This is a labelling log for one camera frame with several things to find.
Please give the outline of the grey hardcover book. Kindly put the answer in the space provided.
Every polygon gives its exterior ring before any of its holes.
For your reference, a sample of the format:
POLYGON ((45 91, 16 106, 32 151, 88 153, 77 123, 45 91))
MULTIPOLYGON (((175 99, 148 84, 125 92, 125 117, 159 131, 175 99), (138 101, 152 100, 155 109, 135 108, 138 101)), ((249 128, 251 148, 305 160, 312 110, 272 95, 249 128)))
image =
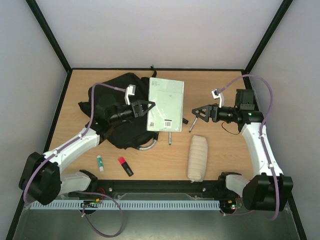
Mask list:
POLYGON ((147 113, 147 131, 182 131, 184 88, 184 81, 156 77, 149 79, 148 100, 155 102, 155 106, 147 113))

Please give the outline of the black student backpack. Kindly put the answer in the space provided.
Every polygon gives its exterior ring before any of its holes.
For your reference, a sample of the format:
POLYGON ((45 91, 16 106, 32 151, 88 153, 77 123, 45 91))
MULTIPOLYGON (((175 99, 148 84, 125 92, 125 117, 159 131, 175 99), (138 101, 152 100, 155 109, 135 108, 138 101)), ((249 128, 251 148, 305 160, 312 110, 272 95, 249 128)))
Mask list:
POLYGON ((135 95, 130 103, 148 101, 149 77, 138 77, 132 72, 90 87, 88 100, 79 102, 80 110, 93 118, 89 126, 99 135, 99 141, 110 142, 118 149, 133 148, 139 151, 152 149, 159 137, 158 132, 148 131, 147 116, 134 117, 131 104, 125 103, 128 85, 135 85, 135 95))

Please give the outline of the beige fabric pencil case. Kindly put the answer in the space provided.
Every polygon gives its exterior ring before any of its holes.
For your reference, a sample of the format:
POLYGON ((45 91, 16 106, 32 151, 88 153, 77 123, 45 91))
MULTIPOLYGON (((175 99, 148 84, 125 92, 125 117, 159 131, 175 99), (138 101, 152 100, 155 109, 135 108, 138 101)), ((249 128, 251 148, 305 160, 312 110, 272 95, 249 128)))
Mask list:
POLYGON ((187 177, 194 182, 202 182, 205 178, 208 161, 208 142, 205 137, 193 135, 189 148, 187 177))

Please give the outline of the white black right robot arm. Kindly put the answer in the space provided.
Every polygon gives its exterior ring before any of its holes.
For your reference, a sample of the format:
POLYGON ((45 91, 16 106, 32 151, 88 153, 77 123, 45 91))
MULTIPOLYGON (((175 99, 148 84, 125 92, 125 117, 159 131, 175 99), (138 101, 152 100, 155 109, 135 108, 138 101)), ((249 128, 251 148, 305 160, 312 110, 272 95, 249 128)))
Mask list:
POLYGON ((237 89, 234 106, 224 106, 223 94, 218 89, 211 93, 219 103, 194 108, 192 114, 205 122, 236 123, 247 144, 253 169, 251 180, 239 173, 223 172, 218 191, 224 196, 238 194, 248 210, 281 212, 294 183, 291 177, 284 176, 273 155, 264 116, 255 109, 254 91, 237 89))

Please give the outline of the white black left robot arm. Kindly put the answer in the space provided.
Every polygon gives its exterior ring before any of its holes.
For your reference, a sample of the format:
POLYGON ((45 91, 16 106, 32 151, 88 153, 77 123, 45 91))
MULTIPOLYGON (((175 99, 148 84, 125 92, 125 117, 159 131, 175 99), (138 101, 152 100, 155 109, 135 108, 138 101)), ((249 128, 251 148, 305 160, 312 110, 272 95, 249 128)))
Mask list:
POLYGON ((59 195, 86 191, 94 179, 91 173, 63 171, 82 154, 100 145, 115 126, 144 117, 155 105, 147 100, 119 105, 110 94, 92 103, 90 121, 77 135, 51 151, 28 156, 19 182, 24 202, 47 205, 59 195))

